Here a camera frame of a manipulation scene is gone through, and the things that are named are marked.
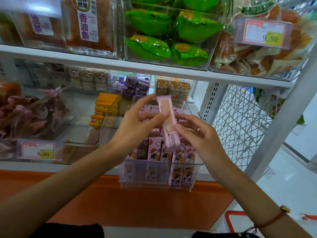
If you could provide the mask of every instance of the price label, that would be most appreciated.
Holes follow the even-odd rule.
[[[23,142],[22,157],[34,159],[54,159],[54,143]]]
[[[282,47],[285,24],[246,19],[243,43]]]

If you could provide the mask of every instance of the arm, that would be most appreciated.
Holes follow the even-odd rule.
[[[0,203],[0,237],[29,237],[101,175],[123,162],[153,128],[168,117],[166,113],[139,114],[143,105],[154,97],[142,98],[126,113],[108,144]]]
[[[196,131],[176,124],[177,132],[192,144],[215,181],[233,195],[254,224],[263,225],[279,215],[279,206],[228,158],[212,126],[196,116],[178,114],[177,118],[187,120],[183,126]],[[260,231],[267,238],[311,237],[286,214]]]

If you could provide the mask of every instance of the hand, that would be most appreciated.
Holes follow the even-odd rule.
[[[117,132],[107,144],[108,148],[115,150],[115,155],[122,159],[122,161],[149,136],[155,127],[161,126],[162,122],[169,116],[169,112],[139,113],[141,108],[154,98],[155,94],[151,94],[137,101],[125,113]]]
[[[176,118],[188,121],[175,124],[174,128],[191,143],[210,173],[213,173],[214,160],[229,160],[215,128],[194,115],[177,114]]]

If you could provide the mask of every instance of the store shelf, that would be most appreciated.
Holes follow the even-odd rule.
[[[130,61],[120,61],[99,57],[31,49],[27,47],[0,45],[0,56],[29,59],[40,62],[54,62],[90,68],[144,73],[158,76],[179,77],[192,80],[218,82],[221,84],[235,84],[257,88],[292,88],[294,86],[294,83],[282,80],[222,74]]]

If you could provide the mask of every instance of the bracelet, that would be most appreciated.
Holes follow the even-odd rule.
[[[281,210],[281,212],[280,212],[276,217],[274,217],[272,220],[269,220],[268,222],[266,222],[266,223],[264,223],[264,224],[262,224],[262,225],[256,225],[256,224],[254,224],[253,227],[250,227],[249,229],[245,230],[243,233],[247,233],[247,232],[249,232],[249,231],[251,231],[251,230],[254,229],[254,231],[253,231],[252,233],[253,233],[253,234],[256,234],[257,229],[262,229],[262,228],[265,228],[265,227],[267,227],[267,226],[273,224],[274,222],[276,222],[277,220],[279,220],[279,219],[280,219],[284,214],[286,214],[286,212],[287,212],[287,211],[284,210],[282,207],[280,207],[280,210]]]

